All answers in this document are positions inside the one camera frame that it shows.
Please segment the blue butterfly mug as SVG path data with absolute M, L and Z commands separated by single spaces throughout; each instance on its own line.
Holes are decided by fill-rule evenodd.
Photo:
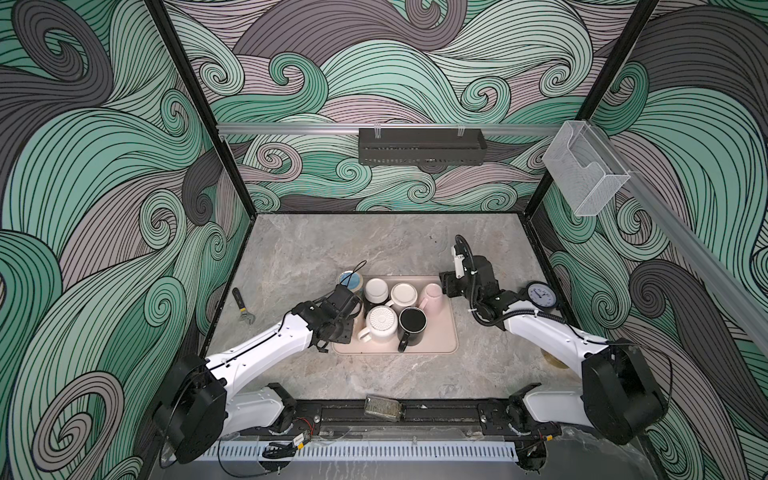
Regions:
M 351 292 L 357 293 L 364 288 L 365 281 L 359 272 L 348 270 L 339 275 L 338 283 L 349 289 Z

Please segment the white ribbed mug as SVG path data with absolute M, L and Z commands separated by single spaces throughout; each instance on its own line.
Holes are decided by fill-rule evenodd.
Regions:
M 388 306 L 376 306 L 368 312 L 365 324 L 357 334 L 357 339 L 362 342 L 383 343 L 393 338 L 397 329 L 397 313 Z

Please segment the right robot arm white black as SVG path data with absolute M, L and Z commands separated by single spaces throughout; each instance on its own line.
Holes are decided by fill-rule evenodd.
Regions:
M 544 282 L 531 282 L 518 292 L 506 290 L 485 257 L 460 252 L 453 257 L 453 270 L 439 275 L 448 297 L 465 298 L 479 325 L 535 344 L 581 381 L 571 390 L 543 390 L 531 383 L 512 394 L 508 414 L 513 429 L 580 425 L 624 445 L 667 414 L 669 402 L 638 345 L 567 323 L 554 314 L 558 298 Z

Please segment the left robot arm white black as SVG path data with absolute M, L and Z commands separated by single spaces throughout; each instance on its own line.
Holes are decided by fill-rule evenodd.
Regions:
M 277 382 L 241 391 L 281 361 L 312 347 L 349 344 L 363 302 L 346 286 L 300 302 L 243 343 L 207 358 L 191 354 L 166 373 L 151 409 L 171 459 L 187 464 L 225 437 L 248 429 L 289 432 L 297 402 Z

